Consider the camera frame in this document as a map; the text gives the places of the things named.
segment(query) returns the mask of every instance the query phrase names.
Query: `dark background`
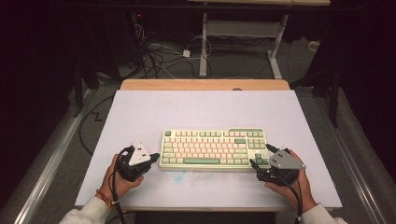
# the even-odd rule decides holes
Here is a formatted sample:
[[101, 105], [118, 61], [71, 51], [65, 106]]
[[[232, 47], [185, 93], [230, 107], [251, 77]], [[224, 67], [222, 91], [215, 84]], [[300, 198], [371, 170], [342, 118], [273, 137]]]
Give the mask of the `dark background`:
[[[362, 3], [368, 4], [364, 13], [337, 14], [332, 22], [323, 16], [314, 20], [304, 13], [292, 15], [284, 37], [286, 41], [301, 36], [311, 40], [321, 37], [321, 46], [307, 76], [312, 76], [329, 62], [339, 64], [341, 87], [351, 108], [379, 158], [395, 178], [395, 7], [390, 0], [332, 1], [340, 7]], [[191, 33], [201, 29], [201, 24], [198, 22], [195, 27], [194, 17], [184, 12], [180, 12], [180, 17], [186, 20], [178, 23], [177, 29], [173, 17], [152, 12], [148, 15], [148, 25], [158, 29], [155, 24], [160, 21], [163, 32], [169, 35], [172, 30], [184, 30], [188, 39]], [[100, 17], [88, 19], [88, 22], [103, 29], [103, 20]], [[84, 33], [85, 28], [76, 12], [57, 8], [49, 0], [3, 1], [0, 4], [0, 170], [3, 179], [0, 207], [69, 107], [67, 94], [74, 85], [77, 62], [97, 50], [90, 45], [92, 40]], [[114, 68], [120, 59], [106, 49], [111, 40], [108, 36], [93, 35], [102, 44], [103, 52], [108, 53], [105, 57], [113, 64], [109, 67]], [[97, 59], [98, 64], [101, 64], [100, 60], [103, 58]], [[320, 77], [310, 84], [330, 87], [331, 80]]]

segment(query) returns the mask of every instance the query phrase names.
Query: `mechanical keyboard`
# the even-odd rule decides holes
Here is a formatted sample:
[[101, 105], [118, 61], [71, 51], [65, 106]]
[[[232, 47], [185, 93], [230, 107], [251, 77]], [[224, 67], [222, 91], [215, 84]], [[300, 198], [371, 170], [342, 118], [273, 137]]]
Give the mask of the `mechanical keyboard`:
[[265, 132], [258, 128], [166, 130], [160, 152], [164, 170], [254, 171], [249, 159], [269, 168]]

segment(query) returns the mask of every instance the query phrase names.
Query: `handheld controller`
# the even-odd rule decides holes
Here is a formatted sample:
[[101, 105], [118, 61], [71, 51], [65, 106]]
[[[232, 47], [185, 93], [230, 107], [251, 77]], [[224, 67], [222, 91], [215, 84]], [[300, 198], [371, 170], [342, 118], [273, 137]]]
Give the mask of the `handheld controller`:
[[254, 160], [250, 159], [251, 166], [257, 171], [257, 178], [260, 181], [272, 182], [279, 186], [286, 186], [285, 182], [288, 184], [294, 182], [298, 178], [299, 170], [305, 169], [305, 165], [293, 158], [287, 148], [280, 150], [269, 144], [266, 146], [274, 153], [269, 159], [270, 169], [262, 169]]
[[151, 164], [160, 157], [159, 153], [149, 155], [145, 147], [140, 143], [136, 148], [130, 146], [124, 150], [128, 153], [120, 157], [117, 162], [117, 171], [124, 179], [132, 182], [145, 174], [151, 168]]

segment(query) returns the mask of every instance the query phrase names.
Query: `white sleeve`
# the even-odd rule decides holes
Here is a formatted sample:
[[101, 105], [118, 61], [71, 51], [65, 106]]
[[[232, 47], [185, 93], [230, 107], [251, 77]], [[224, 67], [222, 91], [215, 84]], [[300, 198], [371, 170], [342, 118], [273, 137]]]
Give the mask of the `white sleeve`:
[[301, 221], [304, 224], [347, 224], [340, 217], [332, 217], [321, 203], [304, 212]]
[[110, 213], [110, 209], [100, 199], [92, 196], [90, 200], [81, 208], [68, 212], [61, 220], [61, 224], [104, 224]]

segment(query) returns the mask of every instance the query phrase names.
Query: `space bar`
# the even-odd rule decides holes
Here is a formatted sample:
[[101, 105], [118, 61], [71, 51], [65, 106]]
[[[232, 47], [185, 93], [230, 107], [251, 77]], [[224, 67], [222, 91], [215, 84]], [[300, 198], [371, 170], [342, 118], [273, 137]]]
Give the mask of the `space bar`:
[[220, 164], [220, 160], [186, 158], [184, 159], [184, 164]]

